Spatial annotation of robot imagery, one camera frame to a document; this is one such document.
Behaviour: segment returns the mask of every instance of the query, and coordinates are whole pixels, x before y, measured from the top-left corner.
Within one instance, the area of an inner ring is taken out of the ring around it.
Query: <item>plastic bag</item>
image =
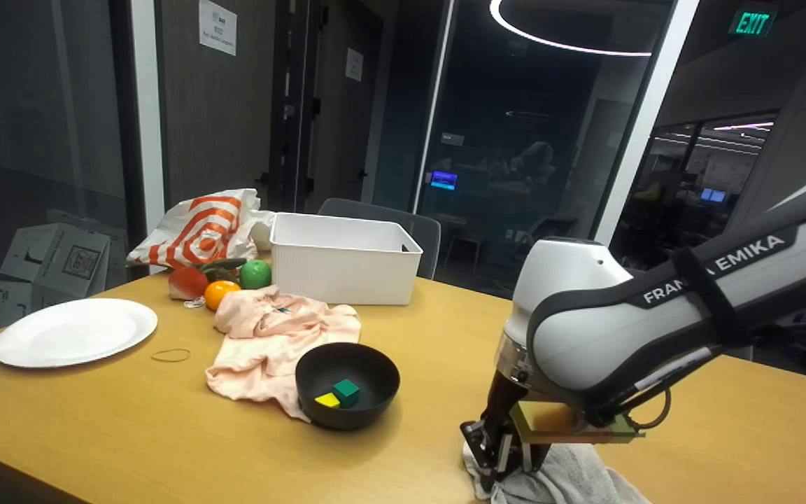
[[[254,258],[258,246],[248,231],[258,210],[254,188],[185,197],[125,253],[125,262],[202,266],[224,258]]]

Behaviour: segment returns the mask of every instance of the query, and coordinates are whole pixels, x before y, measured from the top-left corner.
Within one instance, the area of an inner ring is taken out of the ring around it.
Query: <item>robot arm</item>
[[[486,483],[514,470],[511,459],[543,461],[543,444],[519,448],[517,400],[566,406],[561,438],[629,438],[644,430],[629,409],[802,309],[806,188],[637,277],[602,246],[536,241],[511,305],[486,412],[461,426]]]

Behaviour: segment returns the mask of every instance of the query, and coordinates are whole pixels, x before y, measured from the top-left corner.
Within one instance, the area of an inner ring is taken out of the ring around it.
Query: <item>sign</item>
[[[776,20],[776,7],[738,7],[731,24],[734,35],[763,35]]]

